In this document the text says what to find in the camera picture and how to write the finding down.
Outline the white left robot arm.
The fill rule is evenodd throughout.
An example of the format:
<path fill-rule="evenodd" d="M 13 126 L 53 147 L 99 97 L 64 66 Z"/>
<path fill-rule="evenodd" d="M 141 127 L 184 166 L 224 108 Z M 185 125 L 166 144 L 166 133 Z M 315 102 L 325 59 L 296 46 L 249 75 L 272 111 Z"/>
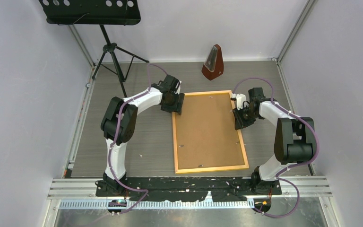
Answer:
<path fill-rule="evenodd" d="M 164 80 L 136 95 L 110 100 L 100 128 L 107 143 L 107 166 L 103 181 L 113 195 L 120 196 L 126 190 L 123 181 L 126 175 L 126 148 L 134 134 L 138 115 L 156 105 L 162 111 L 180 115 L 185 96 L 181 92 L 181 84 L 177 78 L 166 75 Z"/>

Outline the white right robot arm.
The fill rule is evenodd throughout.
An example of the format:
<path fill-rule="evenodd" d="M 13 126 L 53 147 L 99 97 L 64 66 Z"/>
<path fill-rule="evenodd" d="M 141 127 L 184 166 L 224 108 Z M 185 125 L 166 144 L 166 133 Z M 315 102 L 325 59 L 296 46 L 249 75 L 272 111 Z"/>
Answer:
<path fill-rule="evenodd" d="M 268 120 L 275 128 L 274 154 L 251 174 L 250 190 L 263 194 L 274 188 L 278 178 L 291 167 L 310 161 L 317 148 L 313 134 L 314 121 L 289 113 L 277 101 L 267 98 L 260 87 L 252 88 L 248 95 L 232 94 L 235 129 L 253 125 L 257 119 Z"/>

